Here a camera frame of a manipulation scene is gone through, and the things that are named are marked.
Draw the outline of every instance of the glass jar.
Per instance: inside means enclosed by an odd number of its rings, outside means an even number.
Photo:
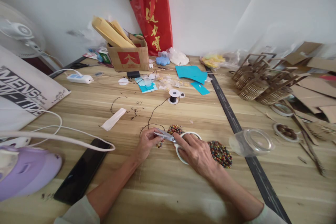
[[[270,136],[260,129],[244,129],[231,136],[229,144],[232,151],[244,157],[265,155],[275,148]]]

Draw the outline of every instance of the blue sponge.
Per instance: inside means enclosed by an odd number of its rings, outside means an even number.
[[[156,64],[166,66],[166,65],[170,64],[170,60],[169,60],[169,58],[167,58],[165,56],[157,57],[156,58]]]

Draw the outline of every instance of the red paper bag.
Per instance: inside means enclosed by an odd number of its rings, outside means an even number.
[[[157,56],[173,46],[168,0],[131,0],[136,20],[148,45],[148,54]]]

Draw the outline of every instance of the scissors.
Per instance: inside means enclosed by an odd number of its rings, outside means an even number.
[[[90,65],[90,64],[83,64],[83,63],[73,63],[71,65],[71,69],[79,69],[79,68],[83,68],[83,67],[95,67],[95,66],[99,66],[99,65]]]
[[[179,154],[179,150],[178,150],[178,149],[179,149],[179,148],[182,149],[182,150],[184,150],[184,149],[182,148],[181,145],[179,145],[179,144],[176,142],[175,137],[173,137],[172,135],[168,134],[167,132],[165,132],[165,131],[163,131],[163,130],[161,130],[161,129],[159,129],[159,128],[157,128],[157,129],[158,129],[158,131],[161,132],[161,134],[160,134],[160,133],[156,133],[156,132],[154,132],[154,134],[156,134],[156,135],[158,135],[158,136],[160,136],[160,137],[163,137],[163,139],[165,139],[165,140],[168,140],[168,141],[173,142],[173,143],[174,143],[174,146],[175,146],[175,149],[176,149],[176,153],[177,153],[178,158],[179,158],[184,164],[188,165],[188,163],[187,163],[187,162],[180,156],[180,154]],[[195,136],[198,137],[198,139],[202,140],[202,138],[200,137],[200,135],[198,135],[198,134],[195,133],[195,132],[184,132],[183,134],[180,135],[180,137],[183,137],[185,134],[194,134]]]

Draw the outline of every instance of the white fan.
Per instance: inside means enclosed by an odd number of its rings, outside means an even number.
[[[0,1],[0,45],[20,58],[42,58],[52,70],[58,70],[44,52],[46,42],[42,32],[22,13]]]

